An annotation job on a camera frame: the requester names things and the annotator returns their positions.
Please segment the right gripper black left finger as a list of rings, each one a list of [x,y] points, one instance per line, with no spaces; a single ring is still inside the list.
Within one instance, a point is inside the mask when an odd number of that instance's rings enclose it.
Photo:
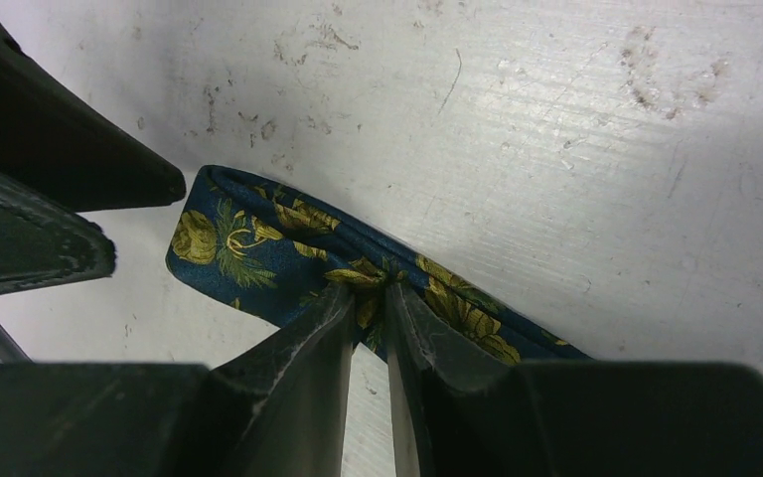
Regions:
[[[214,369],[0,364],[0,476],[337,476],[354,308],[329,285]]]

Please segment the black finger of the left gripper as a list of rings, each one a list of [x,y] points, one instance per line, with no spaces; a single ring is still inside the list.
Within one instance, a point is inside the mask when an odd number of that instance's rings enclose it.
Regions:
[[[0,172],[75,212],[182,200],[182,172],[49,75],[0,23]]]
[[[0,295],[108,277],[115,263],[98,225],[0,173]]]

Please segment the blue yellow floral tie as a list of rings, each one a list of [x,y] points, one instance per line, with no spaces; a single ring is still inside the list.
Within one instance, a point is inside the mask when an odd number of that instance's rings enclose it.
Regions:
[[[332,283],[356,298],[354,340],[386,354],[385,289],[410,288],[443,322],[499,361],[581,352],[436,261],[295,189],[224,166],[199,170],[166,255],[181,282],[277,327]]]

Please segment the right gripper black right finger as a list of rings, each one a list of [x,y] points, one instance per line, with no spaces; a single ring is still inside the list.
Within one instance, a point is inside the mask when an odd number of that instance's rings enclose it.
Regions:
[[[385,293],[401,476],[763,476],[763,376],[731,363],[506,365]]]

